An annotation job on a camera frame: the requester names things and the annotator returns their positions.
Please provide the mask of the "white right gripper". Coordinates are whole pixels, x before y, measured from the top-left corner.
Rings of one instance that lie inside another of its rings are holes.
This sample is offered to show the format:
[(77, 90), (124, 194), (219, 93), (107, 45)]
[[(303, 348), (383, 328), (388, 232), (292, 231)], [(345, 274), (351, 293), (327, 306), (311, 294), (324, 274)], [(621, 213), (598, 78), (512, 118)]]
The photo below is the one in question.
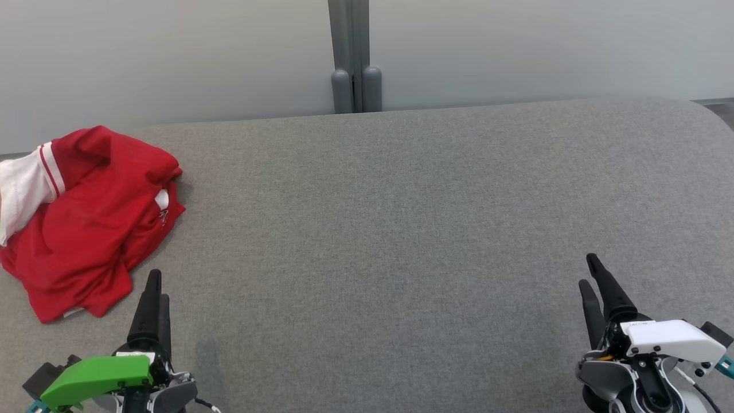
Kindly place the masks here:
[[(580, 296), (592, 350), (598, 349), (606, 331), (606, 322), (638, 314), (626, 291), (600, 261), (597, 254), (585, 256), (591, 277), (596, 280), (603, 302), (603, 313), (590, 283), (579, 280)], [(727, 347), (687, 321), (621, 322), (606, 340), (604, 351), (616, 359), (645, 356), (668, 356), (690, 363), (717, 363)]]

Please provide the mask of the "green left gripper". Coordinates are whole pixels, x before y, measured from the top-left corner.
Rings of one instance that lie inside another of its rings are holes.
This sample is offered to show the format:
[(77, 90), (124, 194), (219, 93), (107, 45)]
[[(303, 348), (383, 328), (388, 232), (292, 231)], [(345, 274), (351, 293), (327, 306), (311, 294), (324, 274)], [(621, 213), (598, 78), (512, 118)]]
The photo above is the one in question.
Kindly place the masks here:
[(66, 412), (94, 397), (122, 395), (128, 389), (152, 393), (167, 381), (171, 356), (170, 298), (162, 294), (162, 272), (150, 270), (127, 344), (113, 355), (81, 359), (65, 367), (40, 392), (40, 402), (53, 412)]

